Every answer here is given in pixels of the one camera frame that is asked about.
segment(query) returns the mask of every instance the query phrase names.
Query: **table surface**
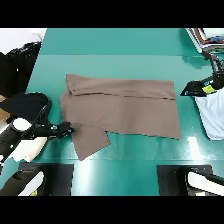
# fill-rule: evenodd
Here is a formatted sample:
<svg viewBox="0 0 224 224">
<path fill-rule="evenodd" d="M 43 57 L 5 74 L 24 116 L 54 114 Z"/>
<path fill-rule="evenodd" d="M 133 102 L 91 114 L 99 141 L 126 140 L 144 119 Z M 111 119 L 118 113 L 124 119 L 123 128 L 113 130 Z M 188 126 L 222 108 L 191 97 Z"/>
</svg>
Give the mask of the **table surface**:
<svg viewBox="0 0 224 224">
<path fill-rule="evenodd" d="M 208 139 L 194 99 L 179 96 L 187 82 L 212 73 L 185 29 L 48 29 L 27 92 L 52 100 L 52 123 L 62 122 L 67 73 L 174 80 L 182 133 L 180 140 L 109 133 L 111 145 L 82 162 L 70 136 L 49 141 L 34 162 L 74 163 L 72 195 L 158 195 L 158 164 L 211 164 L 224 177 L 223 141 Z M 18 163 L 5 166 L 0 182 Z"/>
</svg>

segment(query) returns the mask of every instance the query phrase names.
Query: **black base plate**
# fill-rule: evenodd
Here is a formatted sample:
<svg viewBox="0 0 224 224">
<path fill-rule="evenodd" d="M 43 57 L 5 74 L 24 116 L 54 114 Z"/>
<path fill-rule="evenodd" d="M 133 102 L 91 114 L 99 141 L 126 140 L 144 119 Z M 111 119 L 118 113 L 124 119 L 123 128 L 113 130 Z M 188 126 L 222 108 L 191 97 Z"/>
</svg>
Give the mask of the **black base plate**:
<svg viewBox="0 0 224 224">
<path fill-rule="evenodd" d="M 183 196 L 176 175 L 178 169 L 181 167 L 198 168 L 208 174 L 213 174 L 211 165 L 157 165 L 160 196 Z"/>
<path fill-rule="evenodd" d="M 40 167 L 45 174 L 44 182 L 37 190 L 38 196 L 71 196 L 73 164 L 22 162 L 19 170 L 29 170 L 33 166 Z"/>
</svg>

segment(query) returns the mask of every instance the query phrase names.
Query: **white wall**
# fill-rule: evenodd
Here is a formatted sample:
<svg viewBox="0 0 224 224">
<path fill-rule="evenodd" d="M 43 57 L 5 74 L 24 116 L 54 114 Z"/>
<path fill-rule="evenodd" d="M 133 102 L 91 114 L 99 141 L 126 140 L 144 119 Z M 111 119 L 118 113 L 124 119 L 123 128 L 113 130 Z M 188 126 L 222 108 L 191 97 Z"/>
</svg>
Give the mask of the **white wall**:
<svg viewBox="0 0 224 224">
<path fill-rule="evenodd" d="M 0 52 L 6 54 L 24 44 L 40 41 L 47 28 L 0 28 Z"/>
</svg>

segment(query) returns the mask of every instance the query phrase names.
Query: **stack of papers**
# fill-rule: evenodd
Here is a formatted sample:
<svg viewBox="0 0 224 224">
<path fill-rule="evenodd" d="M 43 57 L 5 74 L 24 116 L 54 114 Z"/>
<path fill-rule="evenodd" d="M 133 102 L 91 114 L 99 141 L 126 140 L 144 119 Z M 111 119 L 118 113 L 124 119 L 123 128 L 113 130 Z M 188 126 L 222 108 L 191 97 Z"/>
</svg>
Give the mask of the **stack of papers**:
<svg viewBox="0 0 224 224">
<path fill-rule="evenodd" d="M 186 28 L 199 53 L 224 53 L 224 28 Z"/>
</svg>

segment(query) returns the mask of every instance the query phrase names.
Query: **brown cloth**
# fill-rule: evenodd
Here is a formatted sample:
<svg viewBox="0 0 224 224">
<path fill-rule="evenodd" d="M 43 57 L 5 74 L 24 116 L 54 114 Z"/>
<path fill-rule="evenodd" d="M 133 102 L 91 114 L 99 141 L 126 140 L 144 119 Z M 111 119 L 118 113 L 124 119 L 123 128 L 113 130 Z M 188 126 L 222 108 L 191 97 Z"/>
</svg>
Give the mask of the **brown cloth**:
<svg viewBox="0 0 224 224">
<path fill-rule="evenodd" d="M 110 144 L 106 131 L 181 138 L 172 81 L 70 74 L 66 81 L 62 114 L 75 129 L 72 139 L 80 160 Z"/>
</svg>

